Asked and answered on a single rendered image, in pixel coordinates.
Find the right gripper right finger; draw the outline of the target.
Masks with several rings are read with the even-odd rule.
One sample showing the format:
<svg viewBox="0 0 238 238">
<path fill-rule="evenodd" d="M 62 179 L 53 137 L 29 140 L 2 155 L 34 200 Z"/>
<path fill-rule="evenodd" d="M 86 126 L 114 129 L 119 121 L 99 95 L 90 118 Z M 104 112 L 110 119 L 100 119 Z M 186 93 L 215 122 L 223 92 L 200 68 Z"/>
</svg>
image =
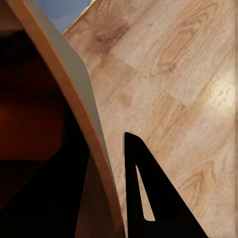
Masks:
<svg viewBox="0 0 238 238">
<path fill-rule="evenodd" d="M 128 238 L 208 238 L 144 141 L 124 134 Z M 155 221 L 144 219 L 138 166 Z"/>
</svg>

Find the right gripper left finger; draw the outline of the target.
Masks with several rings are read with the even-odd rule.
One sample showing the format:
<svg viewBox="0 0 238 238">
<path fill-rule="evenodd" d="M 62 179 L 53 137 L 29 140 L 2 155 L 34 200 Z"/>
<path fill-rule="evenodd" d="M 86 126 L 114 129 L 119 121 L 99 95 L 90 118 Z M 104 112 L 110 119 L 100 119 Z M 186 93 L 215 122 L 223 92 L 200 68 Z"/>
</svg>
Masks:
<svg viewBox="0 0 238 238">
<path fill-rule="evenodd" d="M 90 150 L 72 137 L 0 210 L 0 238 L 74 238 Z"/>
</svg>

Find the trash can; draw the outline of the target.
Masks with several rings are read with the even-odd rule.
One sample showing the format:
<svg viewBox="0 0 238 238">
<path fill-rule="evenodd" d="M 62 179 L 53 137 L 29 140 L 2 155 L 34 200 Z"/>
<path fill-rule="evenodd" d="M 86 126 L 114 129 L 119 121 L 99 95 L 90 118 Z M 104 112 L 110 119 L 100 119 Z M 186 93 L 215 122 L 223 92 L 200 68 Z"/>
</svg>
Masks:
<svg viewBox="0 0 238 238">
<path fill-rule="evenodd" d="M 74 238 L 125 238 L 123 216 L 88 69 L 34 0 L 0 0 L 0 69 L 42 57 L 90 154 Z M 0 160 L 0 210 L 47 161 Z"/>
</svg>

